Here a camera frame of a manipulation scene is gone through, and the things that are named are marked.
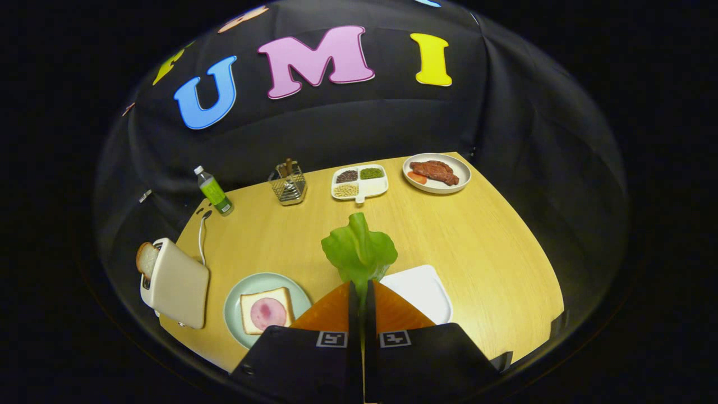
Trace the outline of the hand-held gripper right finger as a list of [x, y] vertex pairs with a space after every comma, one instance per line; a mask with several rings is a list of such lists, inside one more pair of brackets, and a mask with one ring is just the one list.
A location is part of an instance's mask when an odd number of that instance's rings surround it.
[[367, 284], [367, 402], [460, 403], [499, 379], [500, 371], [458, 324], [418, 327], [419, 314], [380, 282]]

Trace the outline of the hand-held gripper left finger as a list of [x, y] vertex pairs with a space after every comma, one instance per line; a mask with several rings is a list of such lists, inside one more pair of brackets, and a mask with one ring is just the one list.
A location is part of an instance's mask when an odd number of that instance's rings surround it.
[[[269, 327], [230, 379], [254, 403], [362, 403], [364, 399], [358, 297], [352, 282], [333, 291], [341, 302], [316, 316], [310, 329]], [[328, 320], [342, 320], [330, 330]]]

